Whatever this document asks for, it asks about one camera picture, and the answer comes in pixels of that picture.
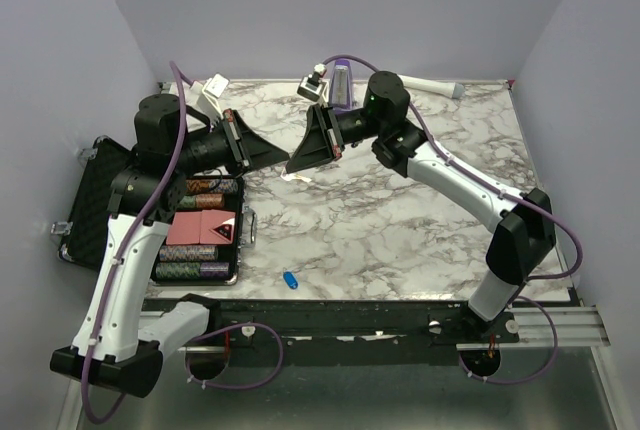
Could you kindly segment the blue key tag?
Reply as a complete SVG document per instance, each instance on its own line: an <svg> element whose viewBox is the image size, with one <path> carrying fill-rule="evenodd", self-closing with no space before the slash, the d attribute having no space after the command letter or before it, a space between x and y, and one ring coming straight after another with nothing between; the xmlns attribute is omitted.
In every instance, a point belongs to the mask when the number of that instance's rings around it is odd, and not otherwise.
<svg viewBox="0 0 640 430"><path fill-rule="evenodd" d="M285 271L283 273L283 280L290 289L295 290L298 288L298 281L292 272Z"/></svg>

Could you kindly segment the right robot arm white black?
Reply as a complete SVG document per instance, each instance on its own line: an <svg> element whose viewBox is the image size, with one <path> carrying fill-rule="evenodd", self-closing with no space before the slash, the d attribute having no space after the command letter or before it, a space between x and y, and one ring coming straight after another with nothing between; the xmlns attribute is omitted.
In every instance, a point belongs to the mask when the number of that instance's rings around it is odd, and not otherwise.
<svg viewBox="0 0 640 430"><path fill-rule="evenodd" d="M312 104L286 173L337 161L347 146L370 140L384 167L429 186L474 216L492 235L488 271L459 321L467 339L485 340L496 330L496 318L555 246L548 195L538 188L523 193L490 179L413 124L407 117L410 94L397 74L373 73L362 107L340 113L326 102L323 71L317 66L298 86L298 94Z"/></svg>

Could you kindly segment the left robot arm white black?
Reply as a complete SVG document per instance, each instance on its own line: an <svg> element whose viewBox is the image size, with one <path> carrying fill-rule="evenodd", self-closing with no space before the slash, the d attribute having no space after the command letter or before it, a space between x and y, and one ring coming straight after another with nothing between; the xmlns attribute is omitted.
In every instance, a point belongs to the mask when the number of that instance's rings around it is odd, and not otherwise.
<svg viewBox="0 0 640 430"><path fill-rule="evenodd" d="M148 281L186 181L223 167L234 176L288 160L235 110L208 133L186 134L187 106L178 97L143 99L134 117L132 162L111 183L107 241L93 297L72 343L53 352L52 371L138 398L155 387L164 361L195 340L214 343L222 330L218 301L189 294L155 323L141 328Z"/></svg>

